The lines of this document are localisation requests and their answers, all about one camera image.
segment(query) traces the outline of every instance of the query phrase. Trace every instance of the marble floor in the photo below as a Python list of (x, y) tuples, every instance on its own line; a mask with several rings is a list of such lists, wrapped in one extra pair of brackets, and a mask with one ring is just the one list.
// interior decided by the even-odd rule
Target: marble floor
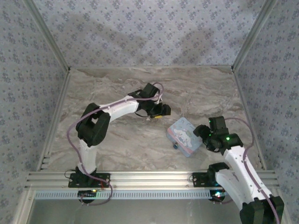
[[(66, 139), (66, 131), (89, 103), (111, 103), (148, 82), (164, 85), (163, 101), (170, 105), (171, 115), (149, 119), (129, 114), (111, 122), (106, 138), (97, 146), (98, 170), (207, 169), (209, 164), (224, 161), (221, 154), (209, 152), (202, 145), (192, 157), (186, 158), (166, 138), (167, 128), (181, 117), (194, 126), (208, 125), (209, 117), (220, 115), (246, 120), (233, 75), (221, 70), (209, 67), (72, 69), (70, 76), (48, 170), (75, 168), (78, 157)], [(243, 123), (228, 120), (227, 126), (230, 133), (240, 136), (245, 146), (250, 144), (250, 131)], [(71, 139), (79, 146), (75, 130)], [(255, 168), (261, 167), (255, 147), (250, 150), (249, 159)]]

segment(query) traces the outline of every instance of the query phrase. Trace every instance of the robotic arm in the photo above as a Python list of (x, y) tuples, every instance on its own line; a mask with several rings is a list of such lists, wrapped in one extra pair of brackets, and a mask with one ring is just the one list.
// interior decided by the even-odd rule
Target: robotic arm
[[(87, 106), (82, 116), (99, 108), (106, 107), (106, 109), (92, 114), (76, 125), (78, 137), (80, 138), (82, 163), (89, 174), (96, 170), (95, 146), (104, 140), (109, 123), (125, 114), (134, 113), (139, 110), (145, 110), (150, 118), (160, 118), (170, 115), (171, 108), (166, 104), (160, 103), (161, 96), (162, 93), (160, 94), (160, 90), (148, 83), (143, 90), (132, 92), (123, 99), (110, 104), (96, 105), (95, 103), (91, 103)], [(78, 169), (84, 174), (81, 164), (78, 164)]]
[(224, 117), (209, 118), (210, 128), (198, 126), (193, 133), (203, 139), (207, 149), (219, 152), (230, 164), (216, 163), (209, 166), (207, 176), (211, 184), (221, 185), (240, 210), (243, 224), (273, 224), (276, 211), (281, 222), (284, 202), (274, 197), (264, 185), (248, 157), (237, 134), (229, 134)]

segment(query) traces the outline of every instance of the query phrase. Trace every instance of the patterned wallpaper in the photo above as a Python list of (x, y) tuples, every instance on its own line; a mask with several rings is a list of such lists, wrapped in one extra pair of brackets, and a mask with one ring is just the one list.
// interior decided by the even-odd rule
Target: patterned wallpaper
[(281, 0), (237, 72), (269, 168), (299, 223), (299, 2)]
[(71, 67), (231, 65), (264, 0), (34, 0)]
[(22, 0), (0, 1), (0, 223), (36, 169), (64, 71)]

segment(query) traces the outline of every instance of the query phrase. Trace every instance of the purple cable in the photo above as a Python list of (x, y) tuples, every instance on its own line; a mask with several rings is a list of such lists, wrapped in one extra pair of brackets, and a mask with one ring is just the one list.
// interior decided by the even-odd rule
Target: purple cable
[(69, 129), (67, 130), (67, 132), (66, 132), (67, 140), (69, 141), (70, 145), (71, 145), (71, 146), (74, 148), (74, 150), (76, 151), (76, 153), (77, 153), (77, 155), (78, 155), (78, 158), (79, 158), (79, 162), (81, 163), (81, 167), (82, 167), (82, 169), (83, 169), (85, 175), (88, 176), (88, 177), (90, 177), (90, 178), (92, 178), (92, 179), (95, 179), (95, 180), (97, 180), (97, 181), (101, 181), (101, 182), (104, 182), (104, 183), (108, 184), (109, 188), (111, 189), (111, 193), (110, 193), (109, 197), (108, 197), (105, 201), (100, 202), (100, 203), (93, 203), (93, 204), (86, 204), (86, 203), (83, 203), (83, 196), (84, 196), (84, 194), (83, 194), (83, 195), (81, 196), (81, 199), (80, 199), (82, 205), (86, 205), (86, 206), (96, 206), (96, 205), (106, 204), (107, 202), (110, 201), (110, 199), (111, 199), (111, 197), (112, 197), (113, 188), (112, 188), (112, 185), (111, 185), (108, 181), (106, 181), (106, 180), (104, 180), (104, 179), (101, 179), (101, 178), (97, 178), (97, 177), (95, 177), (95, 176), (92, 176), (92, 175), (90, 175), (90, 174), (86, 171), (86, 169), (85, 169), (85, 167), (84, 167), (84, 165), (83, 165), (83, 163), (82, 163), (82, 157), (81, 157), (80, 151), (77, 149), (77, 147), (72, 143), (72, 141), (71, 141), (71, 139), (70, 139), (70, 132), (71, 132), (71, 130), (72, 130), (72, 129), (77, 125), (77, 123), (79, 123), (80, 121), (83, 121), (85, 118), (89, 117), (90, 115), (92, 115), (92, 114), (94, 114), (94, 113), (97, 113), (97, 112), (99, 112), (99, 111), (105, 110), (105, 109), (107, 109), (107, 108), (111, 108), (111, 107), (113, 107), (113, 106), (116, 106), (116, 105), (119, 105), (119, 104), (122, 104), (122, 103), (124, 103), (124, 102), (128, 102), (128, 101), (136, 101), (136, 100), (145, 101), (145, 100), (152, 100), (152, 99), (160, 98), (160, 97), (163, 95), (163, 93), (164, 93), (164, 87), (163, 87), (163, 85), (162, 85), (161, 83), (158, 83), (158, 82), (154, 83), (153, 85), (156, 85), (156, 84), (160, 85), (161, 88), (162, 88), (158, 96), (153, 96), (153, 97), (150, 97), (150, 98), (130, 98), (130, 99), (124, 99), (124, 100), (122, 100), (122, 101), (115, 102), (114, 104), (111, 104), (111, 105), (109, 105), (109, 106), (100, 107), (99, 109), (94, 110), (94, 111), (92, 111), (92, 112), (90, 112), (90, 113), (84, 115), (83, 117), (81, 117), (79, 120), (77, 120), (75, 123), (73, 123), (73, 124), (69, 127)]
[(275, 208), (274, 208), (274, 205), (272, 204), (272, 202), (270, 201), (270, 199), (269, 199), (269, 197), (266, 195), (266, 193), (261, 189), (261, 186), (258, 184), (258, 182), (255, 180), (254, 176), (252, 175), (251, 171), (249, 170), (249, 167), (248, 167), (248, 165), (247, 165), (247, 162), (245, 161), (246, 156), (247, 156), (247, 153), (248, 153), (248, 150), (249, 150), (251, 147), (253, 147), (253, 145), (254, 145), (254, 135), (253, 135), (253, 130), (252, 130), (252, 128), (249, 126), (249, 124), (247, 124), (247, 122), (244, 121), (244, 120), (241, 119), (241, 118), (226, 118), (225, 120), (231, 120), (231, 119), (233, 119), (233, 120), (238, 120), (238, 121), (243, 122), (243, 123), (249, 128), (249, 130), (250, 130), (250, 132), (251, 132), (252, 142), (251, 142), (251, 144), (250, 144), (250, 145), (245, 149), (245, 151), (244, 151), (244, 154), (243, 154), (243, 163), (244, 163), (245, 169), (246, 169), (248, 175), (251, 177), (253, 183), (256, 185), (256, 187), (257, 187), (258, 189), (260, 189), (262, 195), (266, 198), (267, 202), (269, 203), (269, 206), (271, 207), (271, 209), (272, 209), (272, 211), (273, 211), (273, 214), (274, 214), (274, 216), (275, 216), (276, 223), (277, 223), (277, 224), (280, 224), (280, 221), (279, 221), (279, 218), (278, 218), (278, 214), (277, 214), (277, 212), (276, 212), (276, 210), (275, 210)]

